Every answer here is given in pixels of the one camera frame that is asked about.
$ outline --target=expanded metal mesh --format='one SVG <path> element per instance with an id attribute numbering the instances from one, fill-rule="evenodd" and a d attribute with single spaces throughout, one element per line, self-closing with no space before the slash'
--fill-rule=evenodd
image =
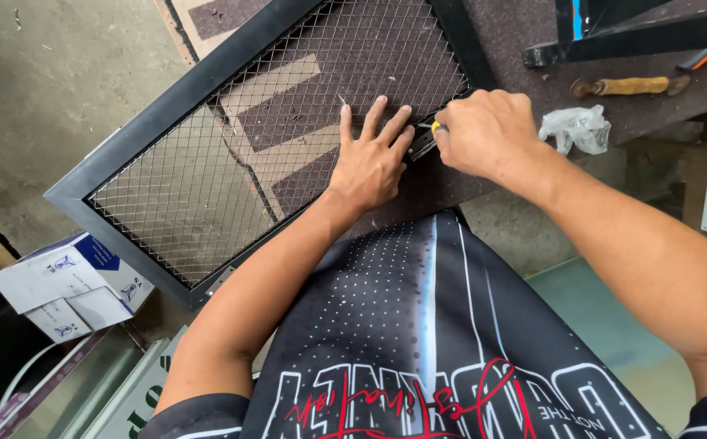
<path id="1" fill-rule="evenodd" d="M 192 287 L 326 188 L 343 103 L 416 123 L 465 89 L 425 0 L 329 0 L 89 201 Z"/>

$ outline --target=black metal frame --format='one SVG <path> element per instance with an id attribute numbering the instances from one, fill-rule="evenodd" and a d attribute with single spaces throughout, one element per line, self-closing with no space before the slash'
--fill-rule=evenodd
<path id="1" fill-rule="evenodd" d="M 229 262 L 219 266 L 193 288 L 164 269 L 133 239 L 87 203 L 86 198 L 131 163 L 132 159 L 170 130 L 178 120 L 191 114 L 242 67 L 278 40 L 286 31 L 307 18 L 326 0 L 273 0 L 215 48 L 161 96 L 115 131 L 44 195 L 61 211 L 106 245 L 159 289 L 173 294 L 190 310 L 198 309 L 215 287 L 229 275 L 228 267 L 238 267 L 264 242 L 282 231 L 307 208 L 257 238 Z M 477 33 L 461 2 L 427 0 L 432 6 L 448 44 L 456 54 L 459 68 L 470 87 L 493 88 L 495 76 L 478 40 Z"/>
<path id="2" fill-rule="evenodd" d="M 630 7 L 607 18 L 601 15 L 600 9 L 592 8 L 590 12 L 601 0 L 556 0 L 558 41 L 527 48 L 524 66 L 534 68 L 707 48 L 707 11 L 642 24 L 616 26 L 612 23 L 664 3 L 663 0 L 634 1 L 637 4 L 632 0 L 622 1 L 622 5 Z"/>

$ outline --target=workbench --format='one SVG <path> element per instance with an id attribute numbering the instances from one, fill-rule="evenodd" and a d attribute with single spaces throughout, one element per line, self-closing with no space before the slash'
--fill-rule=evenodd
<path id="1" fill-rule="evenodd" d="M 601 104 L 612 124 L 610 146 L 622 144 L 669 124 L 707 112 L 707 64 L 692 73 L 691 84 L 680 95 L 633 95 L 586 97 L 577 101 L 570 86 L 581 77 L 601 78 L 670 76 L 675 66 L 692 52 L 606 59 L 587 63 L 554 65 L 528 70 L 522 51 L 537 43 L 556 40 L 554 0 L 464 0 L 500 86 L 532 99 L 535 124 L 555 109 Z M 707 9 L 707 0 L 674 0 L 637 21 L 684 15 Z M 443 165 L 437 150 L 411 163 L 399 187 L 398 197 L 367 214 L 348 236 L 366 234 L 383 226 L 460 204 L 494 191 L 489 180 L 464 175 Z"/>

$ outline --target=clear plastic bag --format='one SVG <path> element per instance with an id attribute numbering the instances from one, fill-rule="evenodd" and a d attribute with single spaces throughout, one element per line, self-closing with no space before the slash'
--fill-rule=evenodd
<path id="1" fill-rule="evenodd" d="M 588 154 L 606 152 L 611 123 L 602 112 L 602 105 L 552 111 L 543 116 L 543 126 L 537 135 L 542 140 L 556 137 L 556 150 L 562 155 L 567 155 L 573 144 Z"/>

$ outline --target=person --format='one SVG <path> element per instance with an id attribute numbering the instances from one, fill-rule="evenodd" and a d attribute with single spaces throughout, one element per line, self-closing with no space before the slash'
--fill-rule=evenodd
<path id="1" fill-rule="evenodd" d="M 670 437 L 452 211 L 335 244 L 397 195 L 413 128 L 406 107 L 376 135 L 386 105 L 358 140 L 342 107 L 328 189 L 214 293 L 140 439 Z M 540 141 L 525 95 L 476 91 L 435 118 L 443 163 L 543 209 L 683 356 L 698 403 L 679 437 L 706 438 L 707 239 Z"/>

